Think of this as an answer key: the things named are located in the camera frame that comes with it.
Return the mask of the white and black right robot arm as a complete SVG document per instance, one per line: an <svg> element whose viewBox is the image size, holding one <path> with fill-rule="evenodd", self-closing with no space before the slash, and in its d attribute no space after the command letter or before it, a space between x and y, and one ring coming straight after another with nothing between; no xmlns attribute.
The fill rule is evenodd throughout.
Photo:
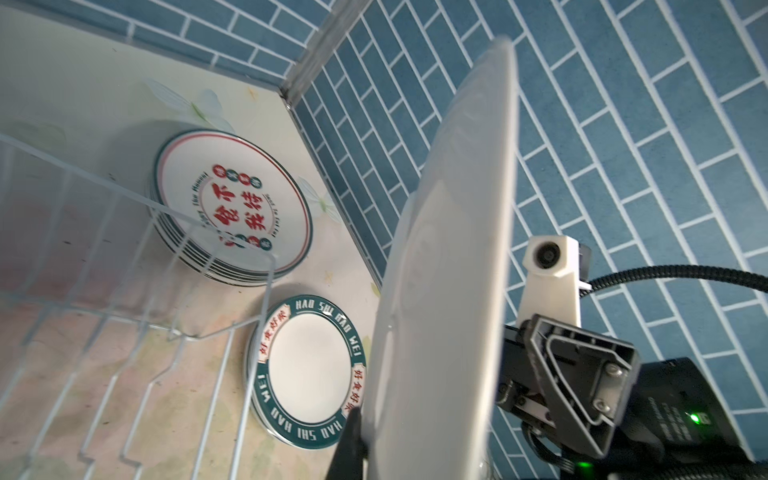
<svg viewBox="0 0 768 480"><path fill-rule="evenodd" d="M540 315L504 330L497 405L563 479L764 479L690 359Z"/></svg>

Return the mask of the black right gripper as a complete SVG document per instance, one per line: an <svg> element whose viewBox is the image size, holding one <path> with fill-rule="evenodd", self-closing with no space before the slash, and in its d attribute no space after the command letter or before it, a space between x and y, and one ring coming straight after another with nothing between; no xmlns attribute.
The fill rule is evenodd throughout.
<svg viewBox="0 0 768 480"><path fill-rule="evenodd" d="M534 315L504 329L496 404L556 445L603 459L640 366L630 343Z"/></svg>

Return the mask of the white wire dish rack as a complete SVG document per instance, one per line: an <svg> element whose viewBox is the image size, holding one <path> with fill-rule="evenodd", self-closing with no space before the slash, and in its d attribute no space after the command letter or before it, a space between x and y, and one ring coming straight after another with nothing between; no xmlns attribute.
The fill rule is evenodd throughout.
<svg viewBox="0 0 768 480"><path fill-rule="evenodd" d="M274 282L214 280L172 211L1 139L1 475L244 479L246 340Z"/></svg>

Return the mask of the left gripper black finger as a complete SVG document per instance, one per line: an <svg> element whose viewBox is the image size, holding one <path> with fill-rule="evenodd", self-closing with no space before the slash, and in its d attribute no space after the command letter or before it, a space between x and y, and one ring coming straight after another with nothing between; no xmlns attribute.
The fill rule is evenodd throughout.
<svg viewBox="0 0 768 480"><path fill-rule="evenodd" d="M362 480L367 446L361 437L362 413L354 407L347 417L332 457L326 480Z"/></svg>

